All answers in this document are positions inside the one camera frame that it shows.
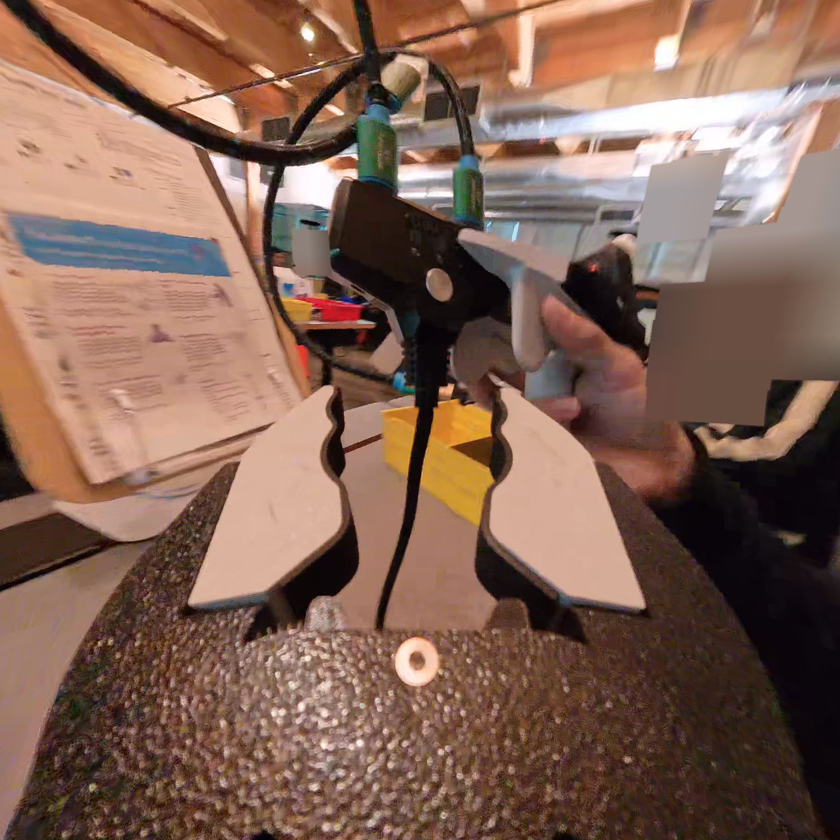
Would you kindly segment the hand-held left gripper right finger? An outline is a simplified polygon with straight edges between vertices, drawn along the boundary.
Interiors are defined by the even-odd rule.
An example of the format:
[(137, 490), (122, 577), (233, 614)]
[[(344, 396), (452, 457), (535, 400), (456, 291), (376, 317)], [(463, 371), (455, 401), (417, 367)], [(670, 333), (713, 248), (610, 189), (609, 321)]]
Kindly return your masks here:
[(476, 576), (525, 627), (581, 634), (576, 609), (643, 616), (646, 599), (588, 450), (519, 392), (496, 394)]

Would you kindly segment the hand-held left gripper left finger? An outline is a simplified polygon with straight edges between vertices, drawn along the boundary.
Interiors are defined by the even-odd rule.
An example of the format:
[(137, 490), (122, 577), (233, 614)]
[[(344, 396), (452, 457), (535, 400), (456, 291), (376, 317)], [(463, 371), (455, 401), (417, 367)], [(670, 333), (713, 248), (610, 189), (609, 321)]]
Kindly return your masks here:
[(304, 619), (359, 568), (340, 391), (326, 385), (261, 433), (239, 461), (187, 606), (264, 606), (275, 624)]

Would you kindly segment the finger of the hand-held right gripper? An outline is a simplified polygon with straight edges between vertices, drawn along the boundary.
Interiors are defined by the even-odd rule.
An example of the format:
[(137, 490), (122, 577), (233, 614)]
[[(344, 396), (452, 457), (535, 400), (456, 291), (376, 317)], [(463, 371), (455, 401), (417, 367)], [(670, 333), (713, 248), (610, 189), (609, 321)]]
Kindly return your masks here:
[(502, 377), (522, 373), (511, 345), (511, 326), (495, 319), (468, 321), (451, 352), (451, 370), (462, 385), (476, 385), (490, 373)]
[(559, 348), (545, 326), (543, 304), (554, 299), (569, 306), (563, 287), (568, 263), (532, 245), (472, 229), (461, 231), (458, 242), (474, 261), (507, 285), (512, 355), (523, 370), (541, 369)]

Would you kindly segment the person's black hoodie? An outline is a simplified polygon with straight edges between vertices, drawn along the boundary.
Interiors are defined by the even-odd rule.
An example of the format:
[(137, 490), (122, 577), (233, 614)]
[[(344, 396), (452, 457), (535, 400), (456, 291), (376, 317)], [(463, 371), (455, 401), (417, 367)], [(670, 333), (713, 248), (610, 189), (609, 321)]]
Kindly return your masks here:
[[(686, 430), (773, 535), (838, 575), (838, 385), (776, 381), (766, 408), (762, 426), (692, 424)], [(824, 655), (792, 654), (786, 645), (755, 648), (791, 723), (819, 816), (828, 836), (838, 838), (839, 654), (831, 665)]]

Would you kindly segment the silver air duct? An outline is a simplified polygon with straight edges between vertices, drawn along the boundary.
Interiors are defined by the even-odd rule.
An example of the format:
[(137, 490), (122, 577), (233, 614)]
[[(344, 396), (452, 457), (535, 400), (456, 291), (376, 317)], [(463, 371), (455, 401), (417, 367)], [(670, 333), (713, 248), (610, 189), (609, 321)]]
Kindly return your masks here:
[(778, 89), (589, 111), (562, 108), (559, 100), (548, 96), (518, 101), (498, 98), (483, 101), (469, 120), (476, 145), (570, 136), (615, 139), (778, 119), (797, 113), (812, 102), (837, 99), (838, 93), (838, 76), (833, 76)]
[[(455, 168), (455, 164), (410, 164), (400, 170), (398, 191), (422, 197), (450, 194)], [(481, 166), (481, 174), (491, 193), (521, 192), (531, 187), (624, 184), (642, 178), (635, 175), (636, 169), (637, 157), (628, 151), (489, 161)]]

